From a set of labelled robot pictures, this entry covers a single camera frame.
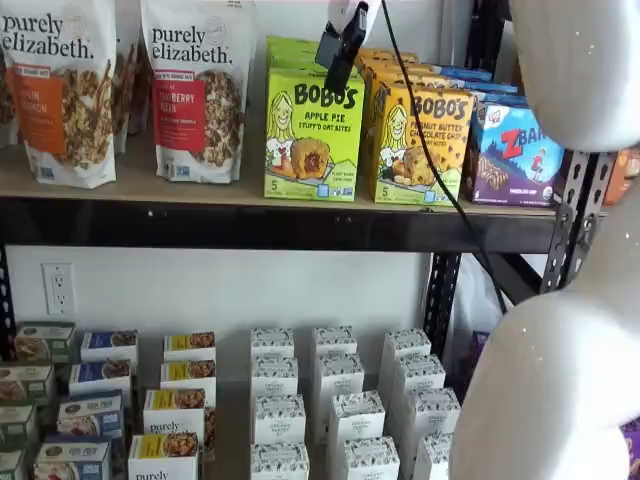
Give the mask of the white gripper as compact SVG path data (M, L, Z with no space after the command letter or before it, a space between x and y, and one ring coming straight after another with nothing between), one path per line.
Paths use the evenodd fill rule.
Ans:
M328 23L315 55L315 63L327 69L325 88L342 93L351 75L355 57L362 46L365 31L355 24L347 24L362 7L366 11L366 28L371 29L381 7L381 0L331 0L328 4ZM345 29L341 34L336 29Z

